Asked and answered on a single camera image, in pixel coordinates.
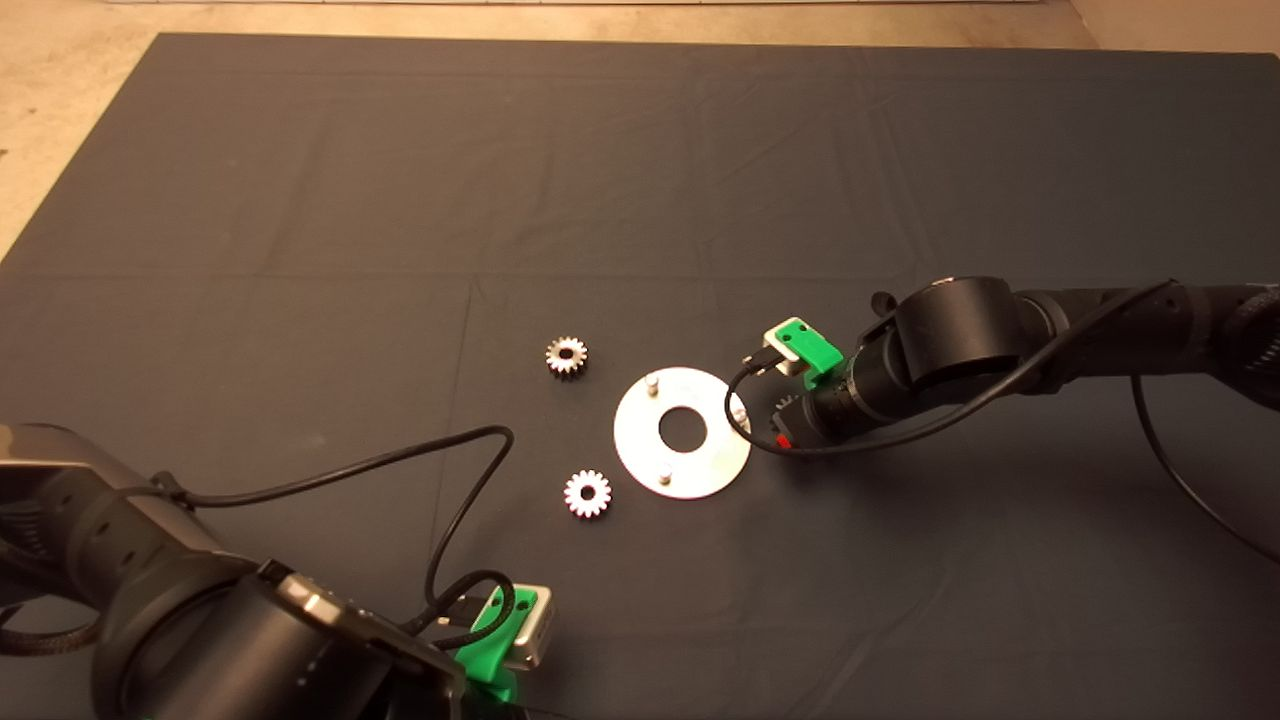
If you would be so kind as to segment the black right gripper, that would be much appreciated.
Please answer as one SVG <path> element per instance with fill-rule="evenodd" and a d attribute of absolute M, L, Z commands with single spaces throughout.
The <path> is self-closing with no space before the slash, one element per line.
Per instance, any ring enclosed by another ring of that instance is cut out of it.
<path fill-rule="evenodd" d="M 790 397 L 790 432 L 777 430 L 776 445 L 783 450 L 819 450 L 841 445 L 841 438 L 819 416 L 808 395 Z"/>

